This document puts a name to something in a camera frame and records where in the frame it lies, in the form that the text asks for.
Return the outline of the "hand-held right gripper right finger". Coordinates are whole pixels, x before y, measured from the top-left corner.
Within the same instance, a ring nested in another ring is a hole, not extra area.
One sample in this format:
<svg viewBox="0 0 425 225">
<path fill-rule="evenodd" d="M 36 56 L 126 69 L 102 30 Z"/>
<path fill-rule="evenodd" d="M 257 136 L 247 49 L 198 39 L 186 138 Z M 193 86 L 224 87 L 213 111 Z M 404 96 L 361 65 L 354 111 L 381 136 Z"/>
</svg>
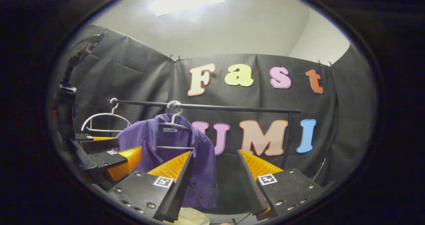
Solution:
<svg viewBox="0 0 425 225">
<path fill-rule="evenodd" d="M 237 154 L 249 211 L 257 220 L 292 216 L 324 192 L 298 169 L 283 170 L 243 150 Z"/>
</svg>

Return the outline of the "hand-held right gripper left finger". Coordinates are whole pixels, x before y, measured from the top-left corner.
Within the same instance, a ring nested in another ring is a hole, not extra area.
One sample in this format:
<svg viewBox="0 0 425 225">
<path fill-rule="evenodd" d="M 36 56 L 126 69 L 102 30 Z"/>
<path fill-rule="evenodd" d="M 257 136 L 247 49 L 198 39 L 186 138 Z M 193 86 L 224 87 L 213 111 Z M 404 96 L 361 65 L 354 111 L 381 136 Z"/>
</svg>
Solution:
<svg viewBox="0 0 425 225">
<path fill-rule="evenodd" d="M 150 172 L 133 172 L 109 189 L 108 196 L 142 216 L 174 222 L 178 220 L 193 166 L 193 153 L 188 151 Z"/>
</svg>

